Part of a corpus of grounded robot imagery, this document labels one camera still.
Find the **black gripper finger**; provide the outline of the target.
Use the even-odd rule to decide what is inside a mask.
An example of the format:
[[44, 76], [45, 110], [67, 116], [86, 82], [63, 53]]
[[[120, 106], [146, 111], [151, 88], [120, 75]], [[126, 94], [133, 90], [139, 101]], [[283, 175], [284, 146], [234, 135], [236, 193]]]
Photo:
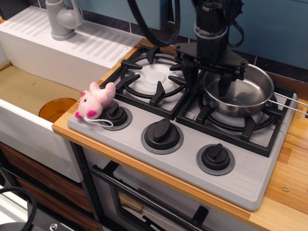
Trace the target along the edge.
[[195, 85], [198, 78], [198, 65], [188, 59], [183, 59], [181, 61], [181, 69], [186, 81], [186, 86], [191, 89]]
[[233, 80], [233, 74], [230, 73], [224, 73], [218, 82], [218, 96], [224, 97], [231, 85], [231, 82]]

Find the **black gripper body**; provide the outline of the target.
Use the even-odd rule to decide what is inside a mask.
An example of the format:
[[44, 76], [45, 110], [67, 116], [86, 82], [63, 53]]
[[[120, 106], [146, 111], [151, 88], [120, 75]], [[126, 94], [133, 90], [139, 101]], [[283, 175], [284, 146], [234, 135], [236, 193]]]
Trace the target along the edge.
[[209, 33], [195, 29], [195, 43], [177, 43], [174, 49], [181, 62], [188, 59], [198, 65], [199, 69], [215, 74], [233, 74], [233, 80], [245, 78], [248, 61], [233, 52], [229, 46], [229, 29], [217, 33]]

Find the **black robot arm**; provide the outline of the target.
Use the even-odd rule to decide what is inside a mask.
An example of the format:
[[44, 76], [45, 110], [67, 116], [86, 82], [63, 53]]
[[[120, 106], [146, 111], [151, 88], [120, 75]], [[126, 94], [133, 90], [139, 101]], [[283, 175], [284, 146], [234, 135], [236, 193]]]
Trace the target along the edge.
[[231, 82], [245, 78], [248, 61], [237, 55], [233, 49], [242, 45], [229, 43], [230, 26], [234, 26], [244, 36], [243, 29], [236, 22], [241, 14], [242, 0], [194, 0], [192, 5], [196, 13], [194, 33], [195, 43], [176, 43], [180, 32], [180, 1], [175, 1], [175, 25], [168, 41], [159, 39], [148, 28], [136, 1], [128, 1], [131, 12], [145, 37], [155, 46], [173, 45], [181, 62], [186, 82], [196, 81], [193, 70], [200, 68], [220, 75], [218, 94], [225, 96]]

